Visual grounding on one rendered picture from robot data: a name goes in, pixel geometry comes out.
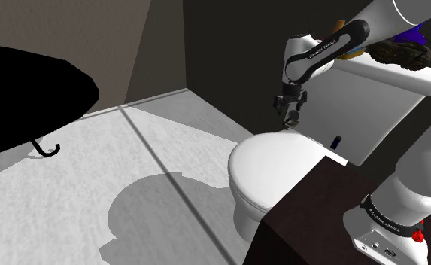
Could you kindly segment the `dark brown robot stand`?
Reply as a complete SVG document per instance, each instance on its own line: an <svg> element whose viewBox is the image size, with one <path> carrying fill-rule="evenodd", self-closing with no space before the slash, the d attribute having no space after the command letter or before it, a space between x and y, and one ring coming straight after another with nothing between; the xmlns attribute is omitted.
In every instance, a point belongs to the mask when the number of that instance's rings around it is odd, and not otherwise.
<svg viewBox="0 0 431 265"><path fill-rule="evenodd" d="M343 214L376 188L324 157L263 217L243 265L379 265L343 225Z"/></svg>

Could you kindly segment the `white toilet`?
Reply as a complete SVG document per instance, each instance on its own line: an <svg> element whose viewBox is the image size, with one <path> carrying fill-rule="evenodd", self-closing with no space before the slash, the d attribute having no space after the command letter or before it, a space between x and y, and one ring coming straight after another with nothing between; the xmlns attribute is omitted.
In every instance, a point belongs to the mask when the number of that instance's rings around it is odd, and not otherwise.
<svg viewBox="0 0 431 265"><path fill-rule="evenodd" d="M409 71L370 55L337 59L303 84L299 124L251 136L229 156L234 224L252 242L263 216L324 157L361 166L389 132L431 96L431 67ZM338 147L330 145L341 136Z"/></svg>

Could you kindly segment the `yellow and blue object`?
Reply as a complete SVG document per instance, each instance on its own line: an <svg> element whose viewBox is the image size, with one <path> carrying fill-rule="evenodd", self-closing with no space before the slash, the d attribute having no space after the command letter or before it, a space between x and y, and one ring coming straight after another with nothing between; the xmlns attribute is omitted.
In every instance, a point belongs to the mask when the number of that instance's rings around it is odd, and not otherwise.
<svg viewBox="0 0 431 265"><path fill-rule="evenodd" d="M347 52L347 53L344 53L344 54L342 54L341 56L338 56L338 59L341 59L341 60L349 60L349 59L352 59L352 58L354 58L354 57L361 56L361 55L362 55L362 54L364 54L365 52L366 52L366 48L365 48L365 47L363 47L363 48L358 48L358 49L355 49L355 50L349 51L349 52Z"/></svg>

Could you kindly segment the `brown shoe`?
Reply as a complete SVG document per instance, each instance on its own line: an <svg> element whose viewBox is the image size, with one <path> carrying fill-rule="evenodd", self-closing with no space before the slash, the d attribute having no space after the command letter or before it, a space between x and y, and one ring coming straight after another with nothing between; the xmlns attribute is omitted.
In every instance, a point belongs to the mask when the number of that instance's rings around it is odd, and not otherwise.
<svg viewBox="0 0 431 265"><path fill-rule="evenodd" d="M431 63L431 49L415 41L384 40L369 45L366 52L376 62L398 65L409 71L422 70Z"/></svg>

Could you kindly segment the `blue purple object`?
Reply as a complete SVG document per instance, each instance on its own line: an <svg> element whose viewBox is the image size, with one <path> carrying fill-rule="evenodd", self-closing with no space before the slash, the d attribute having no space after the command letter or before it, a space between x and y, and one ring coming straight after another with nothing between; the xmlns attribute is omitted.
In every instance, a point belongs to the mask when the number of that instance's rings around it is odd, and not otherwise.
<svg viewBox="0 0 431 265"><path fill-rule="evenodd" d="M397 44L417 43L417 44L425 45L426 44L426 38L420 32L422 25L423 24L420 23L417 26L413 27L412 29L409 29L405 32L402 32L402 33L394 36L392 38L392 42L397 43Z"/></svg>

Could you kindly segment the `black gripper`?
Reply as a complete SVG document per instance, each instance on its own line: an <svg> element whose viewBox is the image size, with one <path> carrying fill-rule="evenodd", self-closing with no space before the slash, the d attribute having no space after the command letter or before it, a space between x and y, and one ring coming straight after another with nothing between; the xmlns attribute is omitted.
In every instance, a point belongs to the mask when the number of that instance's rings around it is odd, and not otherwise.
<svg viewBox="0 0 431 265"><path fill-rule="evenodd" d="M302 89L301 84L283 84L282 96L274 98L273 107L284 126L291 126L291 118L288 109L291 102L296 102L296 107L292 112L292 122L296 125L300 117L301 107L308 100L308 92Z"/></svg>

